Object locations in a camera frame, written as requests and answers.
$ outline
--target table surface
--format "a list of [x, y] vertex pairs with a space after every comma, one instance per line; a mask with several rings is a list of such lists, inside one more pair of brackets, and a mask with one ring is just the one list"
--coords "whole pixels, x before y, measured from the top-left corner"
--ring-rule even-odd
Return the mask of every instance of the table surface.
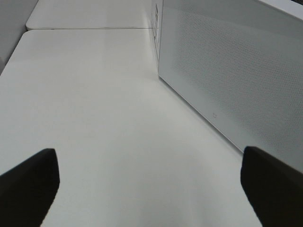
[[0, 173], [56, 149], [43, 227], [260, 227], [241, 153], [159, 80], [150, 32], [25, 33], [0, 76]]
[[39, 0], [27, 21], [32, 29], [147, 28], [151, 0]]

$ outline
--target white surface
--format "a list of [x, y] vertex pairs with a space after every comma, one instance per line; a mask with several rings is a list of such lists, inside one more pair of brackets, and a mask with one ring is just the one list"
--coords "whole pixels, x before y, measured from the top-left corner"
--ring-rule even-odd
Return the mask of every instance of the white surface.
[[0, 58], [7, 63], [38, 0], [0, 0]]
[[40, 0], [27, 28], [147, 28], [151, 5], [151, 0]]
[[26, 33], [0, 77], [0, 173], [55, 148], [43, 227], [260, 227], [241, 155], [157, 76], [149, 30]]

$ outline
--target gray wall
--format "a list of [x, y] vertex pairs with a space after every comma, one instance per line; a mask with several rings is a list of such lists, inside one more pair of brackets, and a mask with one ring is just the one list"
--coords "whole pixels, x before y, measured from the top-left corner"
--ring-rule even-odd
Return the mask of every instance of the gray wall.
[[0, 0], [0, 73], [26, 32], [25, 23], [38, 0]]

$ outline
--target white device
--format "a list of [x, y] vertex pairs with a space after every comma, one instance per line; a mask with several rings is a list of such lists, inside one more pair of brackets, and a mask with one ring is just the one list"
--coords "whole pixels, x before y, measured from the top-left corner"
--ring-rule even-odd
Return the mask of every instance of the white device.
[[159, 75], [239, 149], [303, 172], [302, 19], [290, 0], [164, 0]]

